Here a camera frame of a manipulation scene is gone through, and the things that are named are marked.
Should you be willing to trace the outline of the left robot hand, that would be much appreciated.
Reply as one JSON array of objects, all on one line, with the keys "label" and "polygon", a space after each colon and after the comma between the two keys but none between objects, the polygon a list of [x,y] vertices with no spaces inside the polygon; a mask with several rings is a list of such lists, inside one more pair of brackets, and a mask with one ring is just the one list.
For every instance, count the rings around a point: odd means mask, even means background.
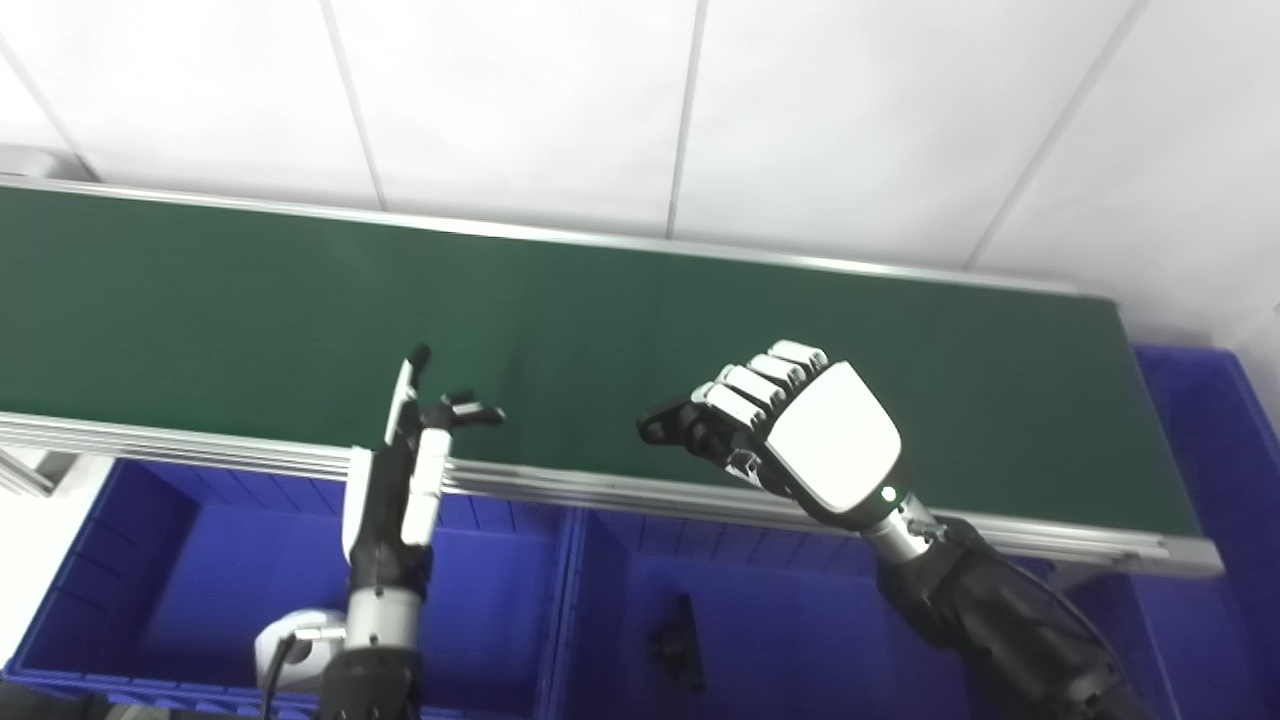
[{"label": "left robot hand", "polygon": [[420,378],[431,356],[428,345],[419,345],[404,357],[380,445],[349,465],[342,543],[351,592],[398,589],[425,597],[453,434],[506,421],[502,409],[481,404],[471,389],[421,400]]}]

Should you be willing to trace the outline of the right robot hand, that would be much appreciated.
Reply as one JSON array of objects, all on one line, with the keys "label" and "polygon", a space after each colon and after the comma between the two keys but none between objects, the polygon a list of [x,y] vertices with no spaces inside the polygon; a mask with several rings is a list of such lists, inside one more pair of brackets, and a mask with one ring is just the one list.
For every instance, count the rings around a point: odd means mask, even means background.
[{"label": "right robot hand", "polygon": [[820,348],[780,340],[696,387],[678,418],[690,454],[822,524],[868,530],[905,498],[897,427]]}]

